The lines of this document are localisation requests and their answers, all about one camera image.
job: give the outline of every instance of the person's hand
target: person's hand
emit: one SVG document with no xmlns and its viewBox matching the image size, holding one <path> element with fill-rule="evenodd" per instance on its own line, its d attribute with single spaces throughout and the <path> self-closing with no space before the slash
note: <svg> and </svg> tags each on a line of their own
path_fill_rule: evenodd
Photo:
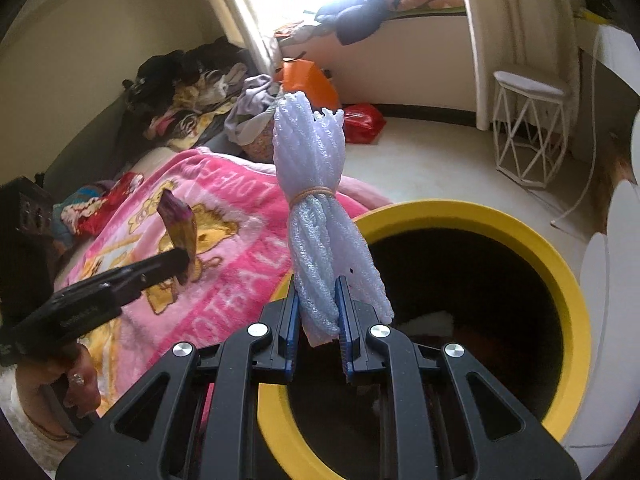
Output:
<svg viewBox="0 0 640 480">
<path fill-rule="evenodd" d="M 54 359 L 45 363 L 24 360 L 18 364 L 15 371 L 18 398 L 24 413 L 34 425 L 51 438 L 61 440 L 66 438 L 67 434 L 40 393 L 40 387 L 43 384 L 51 384 L 60 375 L 66 374 L 69 389 L 63 403 L 68 408 L 77 406 L 79 417 L 87 415 L 100 406 L 97 374 L 91 356 L 84 345 L 77 345 L 79 355 L 73 363 L 64 364 Z"/>
</svg>

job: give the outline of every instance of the white chair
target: white chair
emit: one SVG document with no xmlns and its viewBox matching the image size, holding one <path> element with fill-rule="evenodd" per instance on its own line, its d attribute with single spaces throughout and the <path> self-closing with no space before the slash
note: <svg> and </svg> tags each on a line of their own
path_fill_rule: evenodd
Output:
<svg viewBox="0 0 640 480">
<path fill-rule="evenodd" d="M 528 66 L 508 66 L 494 77 L 496 167 L 521 186 L 546 187 L 558 173 L 569 142 L 564 104 L 571 88 Z"/>
</svg>

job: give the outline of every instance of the white cable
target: white cable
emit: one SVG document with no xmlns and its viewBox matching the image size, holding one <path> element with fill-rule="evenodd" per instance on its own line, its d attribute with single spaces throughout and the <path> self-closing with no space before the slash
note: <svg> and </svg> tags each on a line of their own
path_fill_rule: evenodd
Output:
<svg viewBox="0 0 640 480">
<path fill-rule="evenodd" d="M 582 203 L 582 199 L 584 198 L 584 196 L 587 194 L 587 191 L 589 190 L 589 186 L 591 185 L 591 179 L 593 178 L 593 172 L 595 171 L 595 168 L 596 168 L 596 153 L 597 153 L 596 148 L 597 148 L 597 139 L 598 139 L 598 134 L 596 132 L 596 65 L 598 63 L 597 57 L 598 57 L 599 46 L 600 46 L 600 27 L 596 29 L 596 37 L 593 40 L 593 52 L 591 53 L 591 55 L 593 56 L 593 59 L 591 60 L 591 126 L 593 128 L 593 155 L 591 156 L 591 169 L 589 170 L 589 177 L 587 179 L 587 183 L 585 184 L 584 189 L 582 190 L 582 193 L 580 193 L 580 196 L 578 197 L 578 200 L 576 201 L 576 203 L 567 211 L 562 213 L 558 218 L 555 218 L 550 222 L 551 226 L 555 227 L 556 229 L 559 229 L 559 227 L 556 225 L 556 222 L 569 216 Z"/>
</svg>

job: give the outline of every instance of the white curtain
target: white curtain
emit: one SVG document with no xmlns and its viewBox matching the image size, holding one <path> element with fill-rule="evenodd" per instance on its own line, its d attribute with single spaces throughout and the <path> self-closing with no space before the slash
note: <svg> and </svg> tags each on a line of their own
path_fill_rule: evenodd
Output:
<svg viewBox="0 0 640 480">
<path fill-rule="evenodd" d="M 230 43 L 251 53 L 259 72 L 273 74 L 282 56 L 273 34 L 264 34 L 253 12 L 251 0 L 208 0 Z"/>
<path fill-rule="evenodd" d="M 570 0 L 466 0 L 476 69 L 477 126 L 492 119 L 494 72 L 523 64 L 557 75 L 572 88 L 568 117 L 575 124 L 580 69 Z"/>
</svg>

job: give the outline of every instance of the tile floor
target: tile floor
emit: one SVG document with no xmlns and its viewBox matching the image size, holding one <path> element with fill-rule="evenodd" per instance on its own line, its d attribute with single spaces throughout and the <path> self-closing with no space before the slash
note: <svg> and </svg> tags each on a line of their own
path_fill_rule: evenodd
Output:
<svg viewBox="0 0 640 480">
<path fill-rule="evenodd" d="M 508 213 L 546 238 L 576 276 L 592 234 L 590 197 L 576 212 L 549 222 L 572 206 L 588 165 L 565 158 L 548 190 L 525 190 L 495 169 L 493 137 L 467 126 L 389 118 L 375 144 L 347 145 L 344 173 L 376 186 L 394 202 L 452 198 Z"/>
</svg>

